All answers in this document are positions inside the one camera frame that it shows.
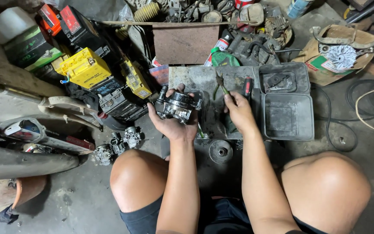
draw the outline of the black shorts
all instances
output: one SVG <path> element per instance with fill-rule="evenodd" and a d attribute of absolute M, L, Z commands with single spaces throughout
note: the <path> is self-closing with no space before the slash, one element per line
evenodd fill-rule
<path fill-rule="evenodd" d="M 130 213 L 121 213 L 131 234 L 154 234 L 157 227 L 158 213 L 161 207 L 161 196 L 155 202 Z M 294 217 L 299 228 L 307 234 L 327 234 Z M 235 222 L 251 229 L 251 222 L 247 215 L 245 204 L 242 200 L 234 198 L 211 199 L 211 197 L 200 193 L 200 217 L 197 233 L 203 233 L 205 226 L 214 222 Z"/>

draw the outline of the pliers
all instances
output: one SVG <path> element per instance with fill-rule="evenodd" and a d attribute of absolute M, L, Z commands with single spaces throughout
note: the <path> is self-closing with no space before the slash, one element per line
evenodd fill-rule
<path fill-rule="evenodd" d="M 217 93 L 217 90 L 219 89 L 219 86 L 223 90 L 224 94 L 230 94 L 230 92 L 224 87 L 223 73 L 220 73 L 220 76 L 219 76 L 219 74 L 217 74 L 217 72 L 216 72 L 216 82 L 217 82 L 217 86 L 213 91 L 213 100 L 216 100 L 216 93 Z"/>

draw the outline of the wooden stick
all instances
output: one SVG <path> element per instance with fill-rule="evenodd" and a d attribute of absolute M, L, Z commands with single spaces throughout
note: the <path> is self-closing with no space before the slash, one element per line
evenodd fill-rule
<path fill-rule="evenodd" d="M 167 23 L 167 22 L 133 22 L 133 21 L 101 21 L 103 24 L 124 24 L 124 25 L 161 25 L 161 26 L 207 26 L 221 24 L 255 24 L 257 21 L 233 21 L 233 22 L 197 22 L 197 23 Z"/>

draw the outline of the hand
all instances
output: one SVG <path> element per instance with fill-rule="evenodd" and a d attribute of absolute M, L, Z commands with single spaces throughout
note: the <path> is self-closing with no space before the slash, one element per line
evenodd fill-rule
<path fill-rule="evenodd" d="M 227 107 L 224 109 L 224 112 L 227 113 L 230 111 L 230 118 L 242 135 L 258 129 L 251 106 L 246 98 L 237 92 L 230 92 L 230 95 L 224 95 L 224 102 Z"/>
<path fill-rule="evenodd" d="M 178 92 L 184 93 L 184 84 L 180 84 L 177 88 Z M 169 89 L 166 96 L 169 97 L 174 93 L 176 89 Z M 188 141 L 193 142 L 197 135 L 198 117 L 197 110 L 193 110 L 187 125 L 179 123 L 178 119 L 165 119 L 162 120 L 155 110 L 152 103 L 148 103 L 148 115 L 151 121 L 161 133 L 169 138 L 170 141 Z"/>

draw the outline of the white container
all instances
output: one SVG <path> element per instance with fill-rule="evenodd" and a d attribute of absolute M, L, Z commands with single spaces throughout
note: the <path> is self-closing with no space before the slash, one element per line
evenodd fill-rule
<path fill-rule="evenodd" d="M 4 10 L 0 14 L 0 44 L 7 43 L 36 24 L 35 20 L 19 7 Z"/>

